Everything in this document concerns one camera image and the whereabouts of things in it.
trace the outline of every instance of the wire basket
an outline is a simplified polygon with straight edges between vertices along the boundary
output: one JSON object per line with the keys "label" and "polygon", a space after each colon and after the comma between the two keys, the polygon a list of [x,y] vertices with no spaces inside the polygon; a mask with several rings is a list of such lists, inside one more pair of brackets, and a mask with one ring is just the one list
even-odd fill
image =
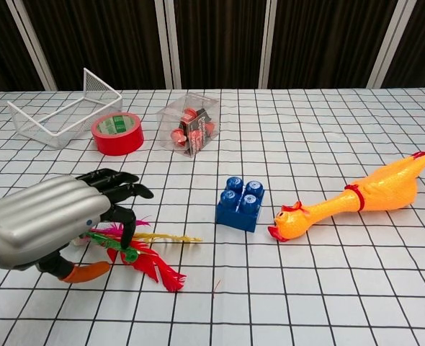
{"label": "wire basket", "polygon": [[83,96],[48,115],[28,115],[7,102],[16,132],[55,148],[64,148],[80,133],[90,130],[103,115],[121,112],[122,96],[84,68]]}

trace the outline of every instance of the table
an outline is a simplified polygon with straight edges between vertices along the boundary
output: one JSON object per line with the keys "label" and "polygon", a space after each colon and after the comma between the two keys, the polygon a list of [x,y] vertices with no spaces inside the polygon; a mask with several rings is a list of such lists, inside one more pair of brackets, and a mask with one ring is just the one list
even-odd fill
{"label": "table", "polygon": [[[192,90],[221,100],[220,135],[194,159],[154,140],[155,113],[185,92],[122,91],[146,141],[121,157],[89,133],[63,150],[14,134],[6,101],[51,112],[78,93],[0,93],[0,198],[58,174],[125,170],[155,194],[124,204],[151,223],[143,231],[203,239],[153,245],[187,275],[179,293],[121,264],[79,285],[0,270],[0,345],[424,346],[425,170],[409,208],[337,215],[280,244],[267,226],[283,204],[321,202],[425,151],[425,89]],[[267,189],[254,234],[214,224],[233,175]],[[63,255],[107,259],[97,246]]]}

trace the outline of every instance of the yellow feather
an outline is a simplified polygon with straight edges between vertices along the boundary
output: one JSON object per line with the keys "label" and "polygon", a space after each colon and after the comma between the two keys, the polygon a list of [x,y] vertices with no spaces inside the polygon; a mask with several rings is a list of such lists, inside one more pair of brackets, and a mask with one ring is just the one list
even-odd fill
{"label": "yellow feather", "polygon": [[201,238],[192,238],[191,236],[172,236],[171,234],[157,234],[157,233],[135,233],[134,240],[142,239],[145,242],[151,242],[155,239],[170,239],[176,241],[194,242],[202,241]]}

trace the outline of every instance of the dark curtain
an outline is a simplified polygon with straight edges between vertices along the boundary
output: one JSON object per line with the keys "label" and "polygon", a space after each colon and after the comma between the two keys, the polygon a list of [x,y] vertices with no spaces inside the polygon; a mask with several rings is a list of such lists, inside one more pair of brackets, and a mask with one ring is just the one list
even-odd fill
{"label": "dark curtain", "polygon": [[24,0],[59,89],[86,67],[115,89],[164,89],[153,0]]}
{"label": "dark curtain", "polygon": [[425,0],[418,0],[382,87],[425,87]]}
{"label": "dark curtain", "polygon": [[257,88],[266,0],[174,0],[182,87]]}
{"label": "dark curtain", "polygon": [[278,1],[268,87],[366,87],[396,2]]}
{"label": "dark curtain", "polygon": [[44,90],[11,12],[0,1],[0,92]]}

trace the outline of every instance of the red tape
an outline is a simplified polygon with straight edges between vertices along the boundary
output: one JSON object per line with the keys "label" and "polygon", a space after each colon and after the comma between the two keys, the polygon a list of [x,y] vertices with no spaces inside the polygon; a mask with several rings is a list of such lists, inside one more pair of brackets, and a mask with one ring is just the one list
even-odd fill
{"label": "red tape", "polygon": [[127,112],[101,117],[92,124],[91,133],[97,149],[110,156],[132,153],[142,146],[144,139],[139,117]]}

